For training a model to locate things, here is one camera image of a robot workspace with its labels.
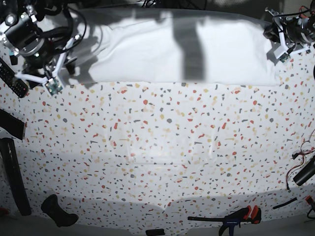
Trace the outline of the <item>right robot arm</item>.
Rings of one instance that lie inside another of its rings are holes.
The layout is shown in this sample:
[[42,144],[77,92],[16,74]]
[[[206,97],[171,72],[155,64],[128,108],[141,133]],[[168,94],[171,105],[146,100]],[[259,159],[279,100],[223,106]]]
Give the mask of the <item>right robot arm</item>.
[[[61,70],[74,74],[75,58],[71,51],[78,46],[84,34],[74,34],[74,12],[83,23],[82,13],[69,5],[70,0],[2,0],[0,2],[0,43],[15,57],[24,59],[23,70],[15,74],[20,81],[42,85],[54,95],[64,88]],[[48,31],[38,23],[46,16],[63,14],[67,25]]]

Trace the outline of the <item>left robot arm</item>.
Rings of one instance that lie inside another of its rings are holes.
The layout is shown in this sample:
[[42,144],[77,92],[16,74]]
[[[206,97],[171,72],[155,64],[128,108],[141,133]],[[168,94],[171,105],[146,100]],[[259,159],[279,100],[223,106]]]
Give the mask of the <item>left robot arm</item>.
[[263,35],[277,45],[273,51],[275,59],[285,62],[293,55],[311,52],[315,43],[314,1],[310,7],[301,6],[297,13],[283,14],[269,8],[265,11],[273,21]]

